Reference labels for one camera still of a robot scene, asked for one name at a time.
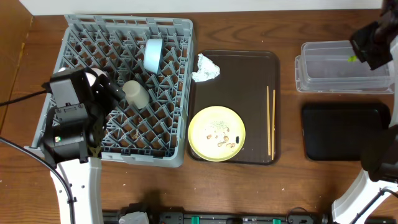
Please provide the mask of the pink bowl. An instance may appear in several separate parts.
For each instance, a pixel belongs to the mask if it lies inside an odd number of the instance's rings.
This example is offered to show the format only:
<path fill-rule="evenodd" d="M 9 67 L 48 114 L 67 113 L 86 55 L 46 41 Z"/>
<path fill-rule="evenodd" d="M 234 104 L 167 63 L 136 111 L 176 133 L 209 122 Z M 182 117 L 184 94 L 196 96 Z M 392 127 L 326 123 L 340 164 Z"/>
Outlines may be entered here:
<path fill-rule="evenodd" d="M 88 79 L 88 82 L 90 84 L 90 86 L 93 86 L 97 77 L 101 76 L 101 75 L 106 75 L 104 73 L 104 71 L 98 69 L 98 68 L 92 68 L 92 72 L 86 72 L 86 77 Z"/>

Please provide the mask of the white plastic cup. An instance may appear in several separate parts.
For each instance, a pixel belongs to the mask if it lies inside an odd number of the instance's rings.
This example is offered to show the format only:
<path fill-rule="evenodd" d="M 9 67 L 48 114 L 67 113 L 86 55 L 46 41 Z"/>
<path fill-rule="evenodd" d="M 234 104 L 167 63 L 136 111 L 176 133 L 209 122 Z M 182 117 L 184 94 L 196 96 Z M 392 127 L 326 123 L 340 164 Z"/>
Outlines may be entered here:
<path fill-rule="evenodd" d="M 138 109 L 147 106 L 150 100 L 149 92 L 137 81 L 130 80 L 123 85 L 125 99 L 129 105 L 135 105 Z"/>

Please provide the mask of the green snack wrapper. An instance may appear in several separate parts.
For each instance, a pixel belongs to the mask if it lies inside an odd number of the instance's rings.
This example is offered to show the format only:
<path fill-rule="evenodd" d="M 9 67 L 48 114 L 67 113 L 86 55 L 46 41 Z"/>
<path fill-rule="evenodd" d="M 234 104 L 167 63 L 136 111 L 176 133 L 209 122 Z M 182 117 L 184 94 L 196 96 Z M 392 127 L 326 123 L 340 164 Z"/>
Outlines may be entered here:
<path fill-rule="evenodd" d="M 355 62 L 355 61 L 357 61 L 358 60 L 358 58 L 357 58 L 357 56 L 351 56 L 349 59 L 348 59 L 348 61 L 349 62 Z"/>

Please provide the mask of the light blue bowl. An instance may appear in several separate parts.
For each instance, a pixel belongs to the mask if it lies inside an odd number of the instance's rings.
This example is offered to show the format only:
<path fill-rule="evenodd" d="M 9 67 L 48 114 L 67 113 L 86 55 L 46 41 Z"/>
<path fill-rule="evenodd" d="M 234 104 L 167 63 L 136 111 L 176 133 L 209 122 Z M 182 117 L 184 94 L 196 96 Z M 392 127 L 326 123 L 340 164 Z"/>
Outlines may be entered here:
<path fill-rule="evenodd" d="M 163 46 L 164 42 L 162 39 L 149 39 L 146 42 L 144 52 L 144 68 L 146 71 L 154 74 L 160 73 Z"/>

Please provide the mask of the white napkin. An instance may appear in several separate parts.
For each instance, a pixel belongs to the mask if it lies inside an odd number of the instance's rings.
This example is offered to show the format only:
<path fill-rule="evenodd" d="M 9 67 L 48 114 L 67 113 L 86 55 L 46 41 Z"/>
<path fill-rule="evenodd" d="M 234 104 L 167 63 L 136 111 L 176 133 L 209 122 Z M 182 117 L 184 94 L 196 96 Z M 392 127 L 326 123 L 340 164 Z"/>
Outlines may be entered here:
<path fill-rule="evenodd" d="M 195 82 L 206 82 L 220 74 L 220 67 L 203 54 L 198 54 L 198 70 L 192 73 Z"/>

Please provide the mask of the yellow plate with crumbs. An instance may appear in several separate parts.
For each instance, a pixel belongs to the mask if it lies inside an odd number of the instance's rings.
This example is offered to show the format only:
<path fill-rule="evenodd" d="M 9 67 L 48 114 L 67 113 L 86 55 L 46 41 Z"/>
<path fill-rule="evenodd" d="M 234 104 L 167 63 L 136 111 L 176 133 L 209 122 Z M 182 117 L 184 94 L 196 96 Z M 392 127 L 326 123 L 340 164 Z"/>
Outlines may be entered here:
<path fill-rule="evenodd" d="M 245 140 L 243 120 L 224 106 L 202 109 L 188 127 L 191 149 L 206 161 L 223 162 L 233 158 L 243 148 Z"/>

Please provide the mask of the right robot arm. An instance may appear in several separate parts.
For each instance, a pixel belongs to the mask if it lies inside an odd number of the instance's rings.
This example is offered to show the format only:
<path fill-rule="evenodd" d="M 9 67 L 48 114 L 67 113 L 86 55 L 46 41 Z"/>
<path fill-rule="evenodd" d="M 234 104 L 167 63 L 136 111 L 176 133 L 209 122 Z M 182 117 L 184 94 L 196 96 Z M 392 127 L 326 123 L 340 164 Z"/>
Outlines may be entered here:
<path fill-rule="evenodd" d="M 383 1 L 379 20 L 357 30 L 349 41 L 371 69 L 392 63 L 394 107 L 388 129 L 363 151 L 359 175 L 332 203 L 328 223 L 364 223 L 388 196 L 397 196 L 397 0 Z"/>

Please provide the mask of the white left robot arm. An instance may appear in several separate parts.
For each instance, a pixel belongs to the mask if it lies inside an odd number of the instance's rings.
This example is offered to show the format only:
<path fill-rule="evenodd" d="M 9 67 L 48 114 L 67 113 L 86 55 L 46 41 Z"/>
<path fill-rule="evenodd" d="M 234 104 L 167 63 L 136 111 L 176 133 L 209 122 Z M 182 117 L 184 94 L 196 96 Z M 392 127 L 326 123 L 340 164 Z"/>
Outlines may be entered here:
<path fill-rule="evenodd" d="M 98 68 L 60 69 L 42 85 L 55 100 L 39 138 L 39 157 L 22 146 L 1 142 L 50 170 L 62 223 L 103 223 L 100 198 L 101 142 L 106 117 L 124 92 Z"/>

